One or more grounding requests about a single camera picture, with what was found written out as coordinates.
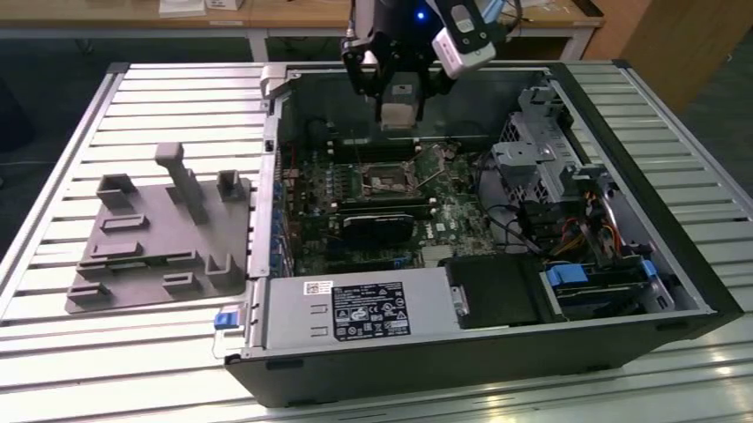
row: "blue tab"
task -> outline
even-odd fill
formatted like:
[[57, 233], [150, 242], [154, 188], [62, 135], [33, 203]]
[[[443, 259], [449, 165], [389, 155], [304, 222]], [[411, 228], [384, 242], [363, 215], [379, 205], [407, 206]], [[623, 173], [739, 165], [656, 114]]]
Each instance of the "blue tab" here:
[[656, 272], [656, 267], [654, 266], [654, 263], [650, 260], [643, 260], [640, 264], [643, 265], [643, 271], [646, 272], [646, 277], [648, 279], [655, 278], [659, 273]]
[[546, 276], [551, 286], [588, 282], [586, 271], [579, 264], [556, 264], [547, 270]]
[[213, 328], [216, 330], [237, 329], [237, 311], [217, 313], [213, 317]]

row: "circuit board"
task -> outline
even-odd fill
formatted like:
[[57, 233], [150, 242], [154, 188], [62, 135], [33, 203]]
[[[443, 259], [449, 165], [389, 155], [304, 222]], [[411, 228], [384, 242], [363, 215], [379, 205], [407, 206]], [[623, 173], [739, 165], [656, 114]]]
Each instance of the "circuit board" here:
[[[421, 268], [436, 265], [437, 258], [497, 250], [472, 189], [477, 154], [457, 153], [448, 142], [417, 143], [416, 150], [401, 162], [361, 164], [336, 164], [325, 153], [312, 152], [283, 172], [296, 276]], [[388, 248], [349, 249], [339, 236], [336, 204], [412, 198], [428, 199], [429, 216], [415, 219], [409, 240]]]

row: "table leg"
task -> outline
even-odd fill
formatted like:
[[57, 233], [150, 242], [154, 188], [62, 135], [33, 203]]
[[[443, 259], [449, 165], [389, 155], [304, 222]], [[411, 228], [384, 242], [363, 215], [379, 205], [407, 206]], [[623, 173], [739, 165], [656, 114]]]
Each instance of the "table leg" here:
[[562, 56], [559, 56], [560, 60], [579, 60], [583, 57], [592, 31], [594, 28], [578, 28], [572, 31], [572, 35], [562, 50]]
[[267, 30], [248, 30], [248, 44], [251, 46], [252, 60], [255, 62], [269, 62], [269, 52], [267, 51]]

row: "power supply label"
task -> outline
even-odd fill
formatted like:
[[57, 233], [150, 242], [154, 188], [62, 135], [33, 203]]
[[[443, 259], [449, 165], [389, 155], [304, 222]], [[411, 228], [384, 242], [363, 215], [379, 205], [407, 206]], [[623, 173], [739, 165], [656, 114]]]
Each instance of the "power supply label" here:
[[333, 337], [337, 341], [411, 334], [401, 282], [332, 287]]

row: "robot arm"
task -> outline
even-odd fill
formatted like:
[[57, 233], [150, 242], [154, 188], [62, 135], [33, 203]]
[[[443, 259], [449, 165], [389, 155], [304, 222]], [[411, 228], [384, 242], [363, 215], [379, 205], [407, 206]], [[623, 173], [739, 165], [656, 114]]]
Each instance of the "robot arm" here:
[[[493, 41], [504, 36], [496, 25], [503, 3], [492, 0], [487, 5], [487, 22], [472, 0], [351, 1], [341, 60], [355, 92], [375, 99], [376, 122], [411, 127], [421, 118], [425, 99], [445, 94], [460, 74], [493, 58]], [[371, 22], [357, 19], [360, 8], [372, 11]], [[361, 67], [368, 54], [375, 59], [372, 71]], [[441, 70], [431, 73], [437, 59]], [[399, 84], [388, 89], [400, 74]]]

